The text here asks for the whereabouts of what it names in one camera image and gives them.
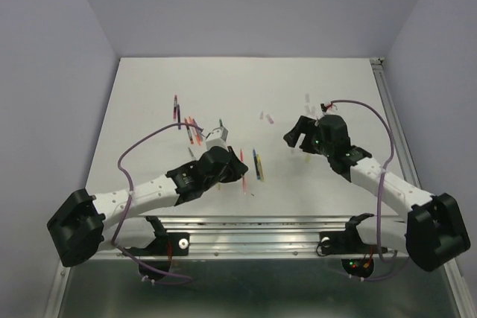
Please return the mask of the purple pen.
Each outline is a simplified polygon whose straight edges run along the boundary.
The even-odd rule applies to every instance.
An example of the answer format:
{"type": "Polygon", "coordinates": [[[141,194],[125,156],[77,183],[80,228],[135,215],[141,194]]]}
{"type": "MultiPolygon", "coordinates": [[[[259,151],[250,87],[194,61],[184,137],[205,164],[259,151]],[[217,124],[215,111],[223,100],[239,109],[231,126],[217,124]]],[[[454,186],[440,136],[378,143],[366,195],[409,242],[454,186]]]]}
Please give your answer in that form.
{"type": "Polygon", "coordinates": [[[178,127],[178,130],[181,130],[182,128],[182,121],[181,121],[181,111],[180,111],[180,105],[178,104],[177,105],[177,127],[178,127]]]}

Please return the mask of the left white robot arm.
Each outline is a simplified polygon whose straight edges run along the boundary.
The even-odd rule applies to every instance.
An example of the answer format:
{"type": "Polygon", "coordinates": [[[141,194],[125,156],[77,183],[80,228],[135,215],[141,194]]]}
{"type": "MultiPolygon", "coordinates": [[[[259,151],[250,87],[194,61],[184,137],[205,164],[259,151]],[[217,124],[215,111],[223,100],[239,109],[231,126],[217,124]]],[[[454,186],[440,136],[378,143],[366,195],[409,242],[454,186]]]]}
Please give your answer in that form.
{"type": "Polygon", "coordinates": [[[47,223],[64,267],[78,266],[110,242],[107,231],[154,209],[191,202],[218,183],[239,181],[248,172],[231,147],[214,146],[178,168],[135,188],[103,194],[72,192],[47,223]]]}

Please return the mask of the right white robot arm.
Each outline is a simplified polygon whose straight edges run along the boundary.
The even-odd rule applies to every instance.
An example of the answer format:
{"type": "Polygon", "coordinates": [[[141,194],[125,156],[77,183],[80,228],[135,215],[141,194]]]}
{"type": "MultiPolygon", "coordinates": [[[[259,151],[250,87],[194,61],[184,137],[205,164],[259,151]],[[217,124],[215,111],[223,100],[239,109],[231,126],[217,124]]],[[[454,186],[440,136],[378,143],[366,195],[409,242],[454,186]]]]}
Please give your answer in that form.
{"type": "Polygon", "coordinates": [[[351,143],[341,116],[318,120],[300,116],[283,139],[289,147],[325,157],[337,175],[374,195],[398,216],[389,221],[371,213],[352,216],[344,230],[323,235],[317,247],[320,254],[393,250],[432,272],[470,248],[457,200],[447,193],[431,194],[385,170],[371,153],[351,143]]]}

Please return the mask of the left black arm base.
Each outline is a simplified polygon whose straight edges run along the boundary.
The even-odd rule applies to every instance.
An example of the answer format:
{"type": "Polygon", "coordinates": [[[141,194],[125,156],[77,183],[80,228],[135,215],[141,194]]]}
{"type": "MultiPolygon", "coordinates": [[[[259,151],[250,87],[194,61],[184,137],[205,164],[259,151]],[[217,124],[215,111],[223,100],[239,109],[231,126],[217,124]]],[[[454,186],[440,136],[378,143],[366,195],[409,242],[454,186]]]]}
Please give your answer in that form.
{"type": "Polygon", "coordinates": [[[189,254],[190,234],[187,232],[169,233],[159,218],[146,216],[139,218],[145,223],[141,234],[148,234],[147,242],[138,246],[120,247],[122,255],[138,264],[138,272],[144,282],[152,285],[182,285],[193,281],[193,278],[172,272],[172,259],[189,254]]]}

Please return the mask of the dark blue pen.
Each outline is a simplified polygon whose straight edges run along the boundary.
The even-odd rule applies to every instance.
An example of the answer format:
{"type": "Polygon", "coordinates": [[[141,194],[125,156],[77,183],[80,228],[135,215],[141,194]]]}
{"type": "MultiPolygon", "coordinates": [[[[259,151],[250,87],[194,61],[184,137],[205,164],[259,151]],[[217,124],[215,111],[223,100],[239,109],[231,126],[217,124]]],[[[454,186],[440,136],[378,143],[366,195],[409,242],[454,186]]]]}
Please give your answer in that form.
{"type": "Polygon", "coordinates": [[[254,167],[255,167],[255,172],[256,172],[256,178],[258,180],[260,180],[261,179],[261,174],[260,174],[260,170],[259,170],[259,166],[258,166],[258,157],[257,157],[255,148],[253,148],[252,153],[253,153],[253,161],[254,161],[254,167]]]}

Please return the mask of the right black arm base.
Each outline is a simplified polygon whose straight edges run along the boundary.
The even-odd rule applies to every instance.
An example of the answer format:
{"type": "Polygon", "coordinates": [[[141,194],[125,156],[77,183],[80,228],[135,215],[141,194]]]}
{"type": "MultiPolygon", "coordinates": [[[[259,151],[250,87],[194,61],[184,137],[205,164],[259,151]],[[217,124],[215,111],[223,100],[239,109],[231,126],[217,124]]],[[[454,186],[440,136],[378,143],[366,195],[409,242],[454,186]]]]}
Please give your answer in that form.
{"type": "Polygon", "coordinates": [[[364,213],[352,216],[343,231],[320,232],[316,254],[352,255],[341,260],[345,273],[351,278],[368,280],[374,270],[373,256],[378,253],[375,219],[374,214],[364,213]]]}

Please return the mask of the green white pen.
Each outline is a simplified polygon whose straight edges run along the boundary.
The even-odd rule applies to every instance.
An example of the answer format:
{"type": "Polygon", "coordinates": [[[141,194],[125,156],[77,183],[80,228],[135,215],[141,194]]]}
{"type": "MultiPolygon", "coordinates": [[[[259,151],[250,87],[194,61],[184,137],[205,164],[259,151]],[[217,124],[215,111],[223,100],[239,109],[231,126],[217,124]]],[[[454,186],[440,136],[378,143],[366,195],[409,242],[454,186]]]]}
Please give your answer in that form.
{"type": "Polygon", "coordinates": [[[192,160],[196,160],[196,157],[190,147],[188,147],[189,155],[191,156],[192,160]]]}

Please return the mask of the magenta pen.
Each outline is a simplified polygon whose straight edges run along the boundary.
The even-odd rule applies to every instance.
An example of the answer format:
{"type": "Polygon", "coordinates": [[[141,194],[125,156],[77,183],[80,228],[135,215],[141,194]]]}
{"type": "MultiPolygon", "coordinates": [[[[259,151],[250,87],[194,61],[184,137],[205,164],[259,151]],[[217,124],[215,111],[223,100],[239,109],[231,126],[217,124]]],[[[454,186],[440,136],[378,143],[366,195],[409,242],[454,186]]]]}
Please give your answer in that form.
{"type": "Polygon", "coordinates": [[[173,103],[173,119],[174,121],[177,120],[177,95],[174,95],[174,103],[173,103]]]}

